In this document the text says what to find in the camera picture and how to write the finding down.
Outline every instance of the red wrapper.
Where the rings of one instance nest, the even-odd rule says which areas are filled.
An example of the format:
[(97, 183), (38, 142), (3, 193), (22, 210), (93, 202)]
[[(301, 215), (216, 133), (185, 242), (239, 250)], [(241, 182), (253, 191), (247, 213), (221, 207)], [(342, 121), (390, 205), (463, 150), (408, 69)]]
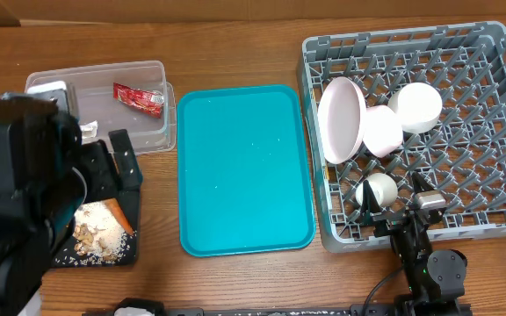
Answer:
[(114, 98), (138, 111), (154, 118), (160, 118), (163, 113), (163, 96), (160, 93), (132, 89), (122, 84), (113, 86)]

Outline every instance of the wooden table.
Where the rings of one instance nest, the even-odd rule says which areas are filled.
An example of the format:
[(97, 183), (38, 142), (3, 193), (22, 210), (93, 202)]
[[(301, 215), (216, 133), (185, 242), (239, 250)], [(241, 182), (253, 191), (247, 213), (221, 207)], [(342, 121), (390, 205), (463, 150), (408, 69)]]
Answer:
[[(280, 22), (98, 25), (0, 28), (0, 93), (21, 91), (35, 71), (122, 61), (159, 60), (178, 100), (192, 90), (283, 83), (297, 89), (296, 67), (306, 37), (499, 20), (506, 16), (359, 18)], [(319, 233), (305, 249), (197, 259), (179, 243), (177, 151), (139, 157), (142, 186), (140, 259), (130, 268), (61, 269), (43, 280), (43, 313), (79, 314), (126, 297), (168, 307), (205, 309), (349, 306), (399, 266), (389, 249), (331, 254)], [(469, 268), (466, 295), (476, 315), (506, 315), (506, 238), (450, 241)], [(407, 292), (398, 276), (376, 295), (390, 302)]]

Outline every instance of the dish rack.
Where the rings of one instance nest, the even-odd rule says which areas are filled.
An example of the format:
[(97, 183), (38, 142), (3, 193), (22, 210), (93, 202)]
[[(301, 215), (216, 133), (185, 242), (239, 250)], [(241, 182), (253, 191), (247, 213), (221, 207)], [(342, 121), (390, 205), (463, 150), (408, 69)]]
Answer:
[[(346, 76), (368, 106), (387, 104), (400, 88), (429, 83), (442, 99), (434, 129), (404, 134), (384, 158), (364, 146), (347, 162), (327, 163), (317, 120), (322, 92)], [(314, 190), (323, 246), (330, 252), (387, 248), (372, 227), (359, 225), (356, 187), (382, 172), (397, 183), (397, 211), (413, 194), (409, 172), (440, 189), (447, 210), (429, 230), (431, 241), (506, 236), (506, 28), (498, 22), (441, 25), (304, 40), (298, 68), (302, 110), (314, 164)]]

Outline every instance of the teal tray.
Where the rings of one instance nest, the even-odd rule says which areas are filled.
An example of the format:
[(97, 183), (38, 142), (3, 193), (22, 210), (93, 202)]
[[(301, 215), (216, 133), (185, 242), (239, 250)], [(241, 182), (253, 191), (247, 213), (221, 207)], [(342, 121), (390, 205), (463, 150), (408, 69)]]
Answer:
[(298, 96), (285, 85), (196, 91), (177, 107), (183, 248), (205, 257), (304, 248), (314, 205)]

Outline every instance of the white cup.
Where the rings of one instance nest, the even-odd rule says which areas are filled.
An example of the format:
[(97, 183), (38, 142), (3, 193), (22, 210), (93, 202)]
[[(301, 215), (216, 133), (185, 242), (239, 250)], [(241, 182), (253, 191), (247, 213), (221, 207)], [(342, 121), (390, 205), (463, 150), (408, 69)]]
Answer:
[(395, 92), (387, 106), (397, 114), (404, 132), (425, 133), (437, 124), (443, 100), (429, 84), (410, 83)]
[[(397, 198), (397, 185), (390, 176), (378, 173), (368, 176), (365, 180), (370, 184), (376, 202), (378, 202), (380, 206), (389, 206), (395, 202)], [(359, 205), (362, 205), (363, 183), (364, 181), (358, 185), (355, 191), (355, 198)]]
[(366, 109), (366, 127), (362, 141), (378, 158), (393, 152), (403, 142), (403, 131), (397, 115), (385, 105)]

